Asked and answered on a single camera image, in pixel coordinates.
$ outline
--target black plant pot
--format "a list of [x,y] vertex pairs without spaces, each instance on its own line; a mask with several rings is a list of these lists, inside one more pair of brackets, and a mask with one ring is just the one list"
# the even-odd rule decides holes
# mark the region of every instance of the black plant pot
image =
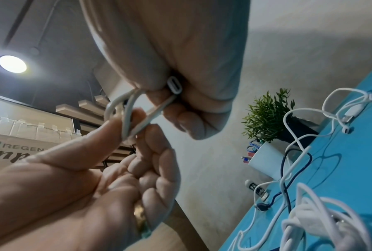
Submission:
[[[315,130],[311,129],[310,127],[308,127],[307,125],[305,124],[302,124],[298,119],[296,119],[295,117],[288,117],[287,118],[287,124],[288,126],[290,127],[290,129],[293,131],[293,133],[295,133],[295,135],[299,138],[303,135],[306,135],[306,134],[315,134],[317,135],[318,132],[316,132]],[[285,141],[285,142],[288,142],[288,143],[292,143],[293,141],[295,141],[295,139],[293,138],[293,136],[290,134],[290,132],[285,129],[281,134],[280,136],[278,137],[279,140],[282,140],[282,141]],[[308,147],[311,142],[313,142],[313,140],[315,139],[315,137],[306,137],[304,139],[301,139],[300,142],[302,144],[302,146],[304,148]]]

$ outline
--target ceiling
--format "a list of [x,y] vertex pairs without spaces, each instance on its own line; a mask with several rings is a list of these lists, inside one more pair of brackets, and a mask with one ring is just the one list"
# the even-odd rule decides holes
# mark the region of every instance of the ceiling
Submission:
[[29,69],[17,75],[0,67],[0,96],[55,111],[56,105],[92,100],[101,89],[92,71],[104,58],[78,0],[0,0],[0,56],[7,54]]

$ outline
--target blue table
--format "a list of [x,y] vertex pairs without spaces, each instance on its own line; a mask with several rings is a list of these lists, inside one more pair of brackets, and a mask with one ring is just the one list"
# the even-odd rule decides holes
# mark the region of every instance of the blue table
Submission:
[[[372,73],[357,88],[372,91]],[[352,93],[346,101],[359,95]],[[335,198],[348,204],[361,215],[372,234],[372,103],[351,123],[351,126],[353,132],[349,135],[343,134],[341,127],[337,126],[335,133],[330,138],[314,140],[310,151],[313,155],[313,162],[295,180],[294,185],[289,189],[289,195],[291,200],[294,200],[296,184],[305,183],[313,188],[318,196]],[[329,124],[321,134],[328,134],[330,130],[331,125]],[[302,160],[295,172],[306,162],[307,158]],[[271,196],[280,191],[278,183],[271,185],[269,189],[271,189]],[[243,247],[251,247],[258,243],[282,200],[280,196],[272,209],[264,213],[257,212],[257,220],[245,235],[242,242]],[[252,207],[220,248],[220,251],[227,251],[237,233],[250,225],[253,213],[254,208]],[[287,217],[288,211],[285,209],[269,239],[262,246],[262,251],[270,251],[279,247],[282,237],[281,221]],[[330,244],[312,236],[307,236],[307,247],[307,250],[333,250]]]

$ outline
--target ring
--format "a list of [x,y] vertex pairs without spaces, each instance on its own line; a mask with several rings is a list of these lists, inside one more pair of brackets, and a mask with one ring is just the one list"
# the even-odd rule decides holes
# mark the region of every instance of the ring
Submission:
[[142,202],[135,203],[135,210],[133,212],[136,218],[137,231],[143,239],[151,236],[151,229],[147,223],[146,214],[144,213],[144,207]]

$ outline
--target human hand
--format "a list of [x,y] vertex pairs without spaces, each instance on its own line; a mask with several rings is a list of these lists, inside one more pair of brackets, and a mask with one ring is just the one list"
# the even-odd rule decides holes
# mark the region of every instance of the human hand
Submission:
[[[132,124],[144,117],[135,110]],[[180,173],[157,125],[138,134],[136,155],[103,174],[90,170],[119,147],[121,126],[114,117],[0,172],[0,250],[124,250],[140,239],[136,202],[143,202],[152,230],[168,216]]]
[[171,75],[183,85],[164,116],[194,139],[221,131],[238,91],[248,0],[81,0],[95,41],[118,74],[159,105]]

